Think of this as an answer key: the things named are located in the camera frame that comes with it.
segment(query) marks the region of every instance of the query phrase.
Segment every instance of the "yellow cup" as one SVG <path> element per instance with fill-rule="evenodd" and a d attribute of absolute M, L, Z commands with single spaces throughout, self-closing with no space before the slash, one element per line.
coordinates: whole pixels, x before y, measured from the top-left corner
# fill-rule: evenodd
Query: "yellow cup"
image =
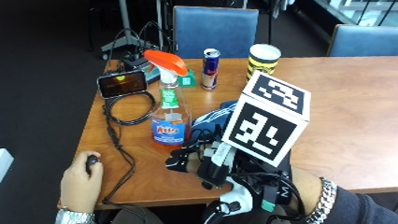
<path fill-rule="evenodd" d="M 281 50 L 276 46 L 268 44 L 254 44 L 250 47 L 246 82 L 249 81 L 256 70 L 272 75 L 280 57 Z"/>

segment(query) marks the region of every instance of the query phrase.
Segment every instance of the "finger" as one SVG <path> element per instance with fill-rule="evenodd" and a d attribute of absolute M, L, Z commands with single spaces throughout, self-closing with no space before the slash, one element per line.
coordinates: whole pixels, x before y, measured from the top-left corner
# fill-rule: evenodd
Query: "finger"
<path fill-rule="evenodd" d="M 101 157 L 101 154 L 96 151 L 81 151 L 81 153 L 77 155 L 76 160 L 72 165 L 79 165 L 79 166 L 85 165 L 87 158 L 91 155 L 95 155 L 99 158 Z"/>
<path fill-rule="evenodd" d="M 100 161 L 97 161 L 95 164 L 89 166 L 91 169 L 91 178 L 99 178 L 103 177 L 104 174 L 104 166 Z"/>

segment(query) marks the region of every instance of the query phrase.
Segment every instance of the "spray bottle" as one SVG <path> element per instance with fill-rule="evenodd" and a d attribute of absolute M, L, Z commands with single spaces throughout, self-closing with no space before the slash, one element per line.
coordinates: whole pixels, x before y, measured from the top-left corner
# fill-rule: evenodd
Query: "spray bottle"
<path fill-rule="evenodd" d="M 153 140 L 160 147 L 177 149 L 191 134 L 191 107 L 179 88 L 179 76 L 185 77 L 188 69 L 175 54 L 149 49 L 144 52 L 144 58 L 161 72 L 161 101 L 151 113 Z"/>

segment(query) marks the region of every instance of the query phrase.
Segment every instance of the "orange spray nozzle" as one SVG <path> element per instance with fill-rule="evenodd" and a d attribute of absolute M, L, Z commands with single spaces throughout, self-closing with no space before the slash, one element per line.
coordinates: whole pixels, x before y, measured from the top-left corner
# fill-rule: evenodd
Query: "orange spray nozzle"
<path fill-rule="evenodd" d="M 163 52 L 160 50 L 148 49 L 144 52 L 144 58 L 155 65 L 175 72 L 176 75 L 185 77 L 188 68 L 181 57 L 176 54 Z"/>

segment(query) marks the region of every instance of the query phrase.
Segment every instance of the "blue chair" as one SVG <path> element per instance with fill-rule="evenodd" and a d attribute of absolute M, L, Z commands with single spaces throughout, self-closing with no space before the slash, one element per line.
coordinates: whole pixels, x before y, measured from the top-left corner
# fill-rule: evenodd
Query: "blue chair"
<path fill-rule="evenodd" d="M 337 25 L 328 56 L 398 56 L 398 27 Z"/>
<path fill-rule="evenodd" d="M 248 58 L 256 40 L 258 11 L 226 7 L 175 7 L 175 41 L 183 59 L 202 58 L 205 49 L 221 58 Z"/>

